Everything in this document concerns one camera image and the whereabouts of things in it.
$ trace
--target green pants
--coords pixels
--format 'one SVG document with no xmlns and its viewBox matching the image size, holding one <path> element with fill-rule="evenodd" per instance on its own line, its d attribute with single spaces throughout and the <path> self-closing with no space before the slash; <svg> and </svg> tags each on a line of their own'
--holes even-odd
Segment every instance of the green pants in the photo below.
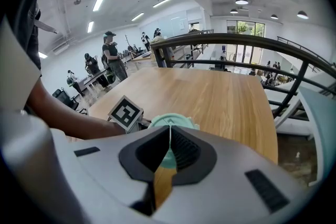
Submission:
<svg viewBox="0 0 336 224">
<path fill-rule="evenodd" d="M 109 63 L 109 67 L 112 69 L 113 73 L 123 81 L 127 78 L 127 73 L 125 66 L 121 60 Z"/>
</svg>

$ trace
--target white shirt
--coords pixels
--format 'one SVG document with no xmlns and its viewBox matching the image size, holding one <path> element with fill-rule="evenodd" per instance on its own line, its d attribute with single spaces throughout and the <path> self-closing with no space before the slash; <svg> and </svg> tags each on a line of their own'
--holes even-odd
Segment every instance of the white shirt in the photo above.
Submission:
<svg viewBox="0 0 336 224">
<path fill-rule="evenodd" d="M 72 78 L 72 80 L 74 81 L 74 82 L 77 82 L 77 77 L 74 75 L 74 74 L 72 74 L 72 73 L 68 73 L 68 78 Z"/>
</svg>

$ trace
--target office chair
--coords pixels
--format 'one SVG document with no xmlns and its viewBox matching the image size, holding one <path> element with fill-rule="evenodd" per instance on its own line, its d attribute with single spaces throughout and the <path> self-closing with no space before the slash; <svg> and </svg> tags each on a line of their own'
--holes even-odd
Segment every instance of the office chair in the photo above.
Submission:
<svg viewBox="0 0 336 224">
<path fill-rule="evenodd" d="M 77 107 L 79 105 L 78 102 L 75 101 L 74 98 L 70 98 L 65 91 L 61 91 L 59 89 L 57 89 L 53 95 L 53 97 L 57 98 L 59 101 L 61 101 L 63 104 L 65 104 L 66 106 L 70 107 L 71 109 L 79 112 L 80 114 L 85 114 L 87 115 L 88 113 L 86 112 L 86 109 L 81 109 L 80 111 L 77 110 Z"/>
</svg>

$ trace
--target floor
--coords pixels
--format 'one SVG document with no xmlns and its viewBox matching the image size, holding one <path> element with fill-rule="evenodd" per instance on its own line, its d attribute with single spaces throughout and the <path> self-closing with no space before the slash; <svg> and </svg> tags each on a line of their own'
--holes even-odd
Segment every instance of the floor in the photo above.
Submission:
<svg viewBox="0 0 336 224">
<path fill-rule="evenodd" d="M 127 74 L 132 76 L 137 72 L 135 63 L 127 63 Z M 138 65 L 139 68 L 157 67 L 156 62 L 144 61 Z M 229 71 L 234 73 L 248 74 L 248 68 L 228 67 Z M 98 98 L 104 96 L 108 91 L 119 84 L 118 79 L 106 90 L 103 90 L 100 84 L 96 83 Z M 88 90 L 85 91 L 84 98 L 77 97 L 80 103 L 79 107 L 89 109 L 95 103 L 95 99 Z M 303 187 L 308 187 L 308 183 L 316 180 L 317 175 L 317 156 L 314 139 L 308 141 L 305 137 L 278 135 L 278 165 L 296 178 Z"/>
</svg>

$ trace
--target mint green object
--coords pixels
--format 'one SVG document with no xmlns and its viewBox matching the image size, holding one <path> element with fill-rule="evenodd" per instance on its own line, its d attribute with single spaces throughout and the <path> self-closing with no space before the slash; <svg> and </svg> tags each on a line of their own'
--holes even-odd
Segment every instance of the mint green object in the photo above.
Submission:
<svg viewBox="0 0 336 224">
<path fill-rule="evenodd" d="M 155 118 L 152 119 L 152 123 L 149 125 L 148 128 L 151 127 L 158 127 L 158 126 L 181 126 L 181 127 L 187 127 L 187 128 L 192 128 L 199 130 L 200 127 L 197 124 L 194 124 L 191 118 L 187 118 L 183 115 L 177 114 L 177 113 L 168 113 L 160 116 L 156 116 Z M 171 143 L 171 128 L 170 128 L 170 136 L 169 136 L 169 149 L 164 156 L 160 166 L 164 168 L 176 168 L 176 160 L 174 153 L 170 147 Z"/>
</svg>

